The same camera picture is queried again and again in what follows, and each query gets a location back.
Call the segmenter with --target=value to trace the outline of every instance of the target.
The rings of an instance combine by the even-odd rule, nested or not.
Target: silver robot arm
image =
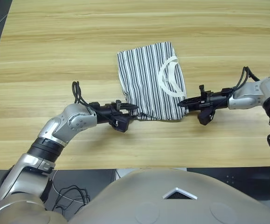
[[[120,100],[105,106],[87,104],[78,91],[73,91],[75,103],[46,123],[27,153],[6,173],[0,187],[0,224],[67,223],[62,215],[46,211],[43,205],[52,186],[48,174],[63,148],[76,134],[100,123],[109,122],[121,132],[128,129],[130,117],[120,110],[133,110],[136,106]]]
[[[245,71],[246,78],[241,84]],[[246,82],[249,77],[255,82]],[[202,125],[212,121],[216,109],[221,108],[234,110],[262,106],[270,118],[270,77],[259,80],[248,67],[243,68],[241,79],[235,87],[224,88],[221,92],[204,91],[204,85],[199,88],[200,97],[185,99],[179,103],[179,106],[186,107],[189,111],[200,110],[198,120]],[[267,137],[267,142],[270,146],[270,135]]]

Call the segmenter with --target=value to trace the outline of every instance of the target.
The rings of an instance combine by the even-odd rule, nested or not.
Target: striped bag
[[[182,119],[177,106],[186,95],[185,81],[170,42],[118,52],[118,71],[125,99],[138,106],[130,112],[142,120]]]

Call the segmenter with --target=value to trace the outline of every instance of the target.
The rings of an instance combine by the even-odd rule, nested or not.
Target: black cable
[[[82,207],[84,207],[85,205],[83,204],[83,205],[81,205],[79,208],[78,208],[78,210],[74,213],[74,214],[76,214]]]
[[[82,188],[79,188],[79,187],[76,186],[76,185],[71,185],[71,186],[69,186],[69,187],[62,188],[62,189],[59,191],[58,197],[57,197],[57,199],[56,199],[56,201],[55,201],[55,204],[54,204],[54,206],[53,206],[52,211],[53,211],[54,209],[60,208],[60,209],[61,209],[61,212],[62,212],[62,215],[63,215],[63,212],[64,212],[65,210],[67,210],[67,209],[72,205],[72,203],[74,202],[74,200],[71,201],[66,207],[63,207],[63,205],[58,205],[58,203],[60,202],[60,200],[61,200],[66,194],[68,194],[68,193],[69,193],[70,191],[72,191],[72,190],[77,190],[77,191],[79,192],[80,196],[81,196],[81,198],[76,198],[76,199],[74,199],[74,200],[82,199],[82,201],[83,201],[83,205],[80,206],[80,207],[78,208],[78,210],[76,211],[76,213],[80,210],[81,207],[87,205],[87,204],[90,202],[90,196],[88,195],[88,191],[87,191],[86,188],[83,188],[83,189],[82,189]]]
[[[95,113],[97,113],[98,115],[100,115],[101,117],[107,119],[109,121],[110,124],[113,123],[113,121],[109,118],[106,117],[105,115],[103,115],[102,113],[100,113],[98,110],[96,110],[95,108],[93,108],[92,106],[90,106],[82,97],[82,92],[81,92],[81,88],[80,88],[80,83],[79,81],[74,81],[72,83],[72,91],[73,91],[73,95],[75,97],[75,104],[82,104],[84,106],[89,107],[90,109],[92,109]]]
[[[119,173],[118,173],[118,171],[117,171],[117,169],[116,169],[116,173],[117,173],[118,177],[121,178],[120,175],[119,175]]]

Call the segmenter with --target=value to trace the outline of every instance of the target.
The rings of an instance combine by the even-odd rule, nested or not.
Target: wooden table
[[[244,65],[270,76],[270,0],[13,0],[0,41],[0,169],[29,149],[46,121],[83,97],[124,99],[117,52],[171,41],[187,95],[198,86],[234,86]],[[108,124],[78,134],[56,168],[270,166],[268,117],[261,107],[196,113],[181,122]]]

